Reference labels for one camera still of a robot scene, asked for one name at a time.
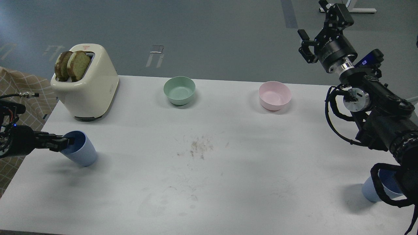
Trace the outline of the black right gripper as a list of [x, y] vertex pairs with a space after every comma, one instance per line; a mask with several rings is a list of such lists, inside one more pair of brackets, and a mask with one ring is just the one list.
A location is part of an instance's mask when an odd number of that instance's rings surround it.
[[326, 14], [323, 28], [315, 37], [315, 41], [310, 40], [304, 29], [298, 29], [297, 33], [301, 39], [298, 51], [307, 63], [319, 61], [327, 73], [332, 73], [331, 66], [337, 61], [345, 57], [354, 61], [358, 57], [356, 50], [343, 35], [344, 29], [354, 25], [354, 19], [344, 4], [327, 6], [329, 3], [326, 0], [320, 0], [318, 3]]

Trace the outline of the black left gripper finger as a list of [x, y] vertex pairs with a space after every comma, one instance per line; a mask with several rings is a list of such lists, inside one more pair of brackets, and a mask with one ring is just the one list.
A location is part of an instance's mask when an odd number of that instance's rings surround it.
[[34, 134], [36, 149], [49, 149], [50, 151], [60, 152], [75, 143], [74, 137], [64, 137], [63, 135], [38, 131], [35, 131]]

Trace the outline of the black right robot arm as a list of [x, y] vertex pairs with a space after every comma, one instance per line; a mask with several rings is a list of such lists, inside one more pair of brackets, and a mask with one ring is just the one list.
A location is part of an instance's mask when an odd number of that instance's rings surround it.
[[340, 84], [331, 86], [325, 99], [329, 127], [351, 145], [389, 151], [397, 165], [377, 163], [370, 170], [372, 190], [386, 204], [414, 205], [408, 234], [417, 222], [417, 125], [415, 107], [382, 84], [383, 54], [374, 49], [353, 64], [357, 52], [343, 35], [354, 24], [344, 4], [320, 0], [325, 12], [322, 30], [311, 40], [305, 30], [299, 53], [307, 63], [320, 62], [327, 73], [337, 73]]

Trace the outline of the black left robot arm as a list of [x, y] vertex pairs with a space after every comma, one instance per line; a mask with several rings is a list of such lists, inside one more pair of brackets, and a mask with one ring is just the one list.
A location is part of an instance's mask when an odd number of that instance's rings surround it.
[[64, 137], [47, 132], [34, 131], [26, 125], [17, 125], [19, 114], [26, 112], [25, 105], [6, 98], [37, 98], [39, 93], [24, 92], [1, 96], [1, 158], [27, 156], [34, 149], [60, 152], [75, 144], [74, 137]]

